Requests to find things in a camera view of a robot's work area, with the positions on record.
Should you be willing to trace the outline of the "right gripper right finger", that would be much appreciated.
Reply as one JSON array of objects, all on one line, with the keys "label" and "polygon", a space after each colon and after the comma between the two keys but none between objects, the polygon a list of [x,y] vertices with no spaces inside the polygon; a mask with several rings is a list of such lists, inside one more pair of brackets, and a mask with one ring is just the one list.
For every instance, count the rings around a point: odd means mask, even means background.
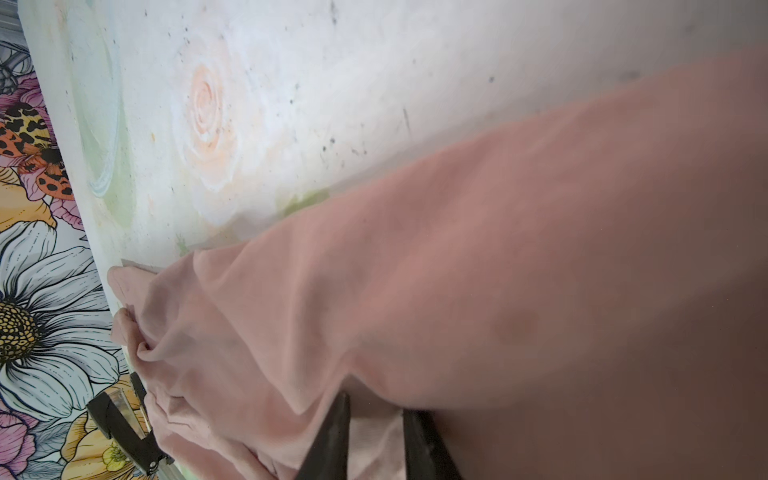
[{"label": "right gripper right finger", "polygon": [[461,480],[458,468],[428,411],[404,410],[407,480]]}]

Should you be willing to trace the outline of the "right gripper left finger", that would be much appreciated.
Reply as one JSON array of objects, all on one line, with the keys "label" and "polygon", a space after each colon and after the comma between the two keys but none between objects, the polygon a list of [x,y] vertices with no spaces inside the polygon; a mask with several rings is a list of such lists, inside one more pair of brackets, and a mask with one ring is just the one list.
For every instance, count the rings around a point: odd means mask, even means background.
[{"label": "right gripper left finger", "polygon": [[350,438],[350,398],[340,392],[295,477],[296,480],[346,480]]}]

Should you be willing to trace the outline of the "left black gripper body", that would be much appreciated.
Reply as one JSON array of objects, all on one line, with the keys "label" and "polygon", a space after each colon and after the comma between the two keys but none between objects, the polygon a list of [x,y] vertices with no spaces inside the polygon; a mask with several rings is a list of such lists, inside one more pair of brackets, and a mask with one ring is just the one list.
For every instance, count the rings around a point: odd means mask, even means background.
[{"label": "left black gripper body", "polygon": [[141,422],[136,416],[137,411],[145,413],[144,385],[136,372],[129,375],[129,381],[129,392],[138,401],[136,408],[132,407],[124,391],[109,393],[104,390],[87,404],[90,418],[142,474],[147,477],[175,477],[174,459],[158,445],[150,422]]}]

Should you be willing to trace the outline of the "pink printed t-shirt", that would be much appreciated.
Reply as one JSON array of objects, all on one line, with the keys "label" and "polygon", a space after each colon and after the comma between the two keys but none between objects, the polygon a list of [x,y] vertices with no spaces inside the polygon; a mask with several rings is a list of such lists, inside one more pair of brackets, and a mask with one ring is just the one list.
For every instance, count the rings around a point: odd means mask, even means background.
[{"label": "pink printed t-shirt", "polygon": [[763,479],[767,51],[108,282],[158,442],[201,479],[296,478],[339,393],[348,479],[405,476],[407,410],[466,479]]}]

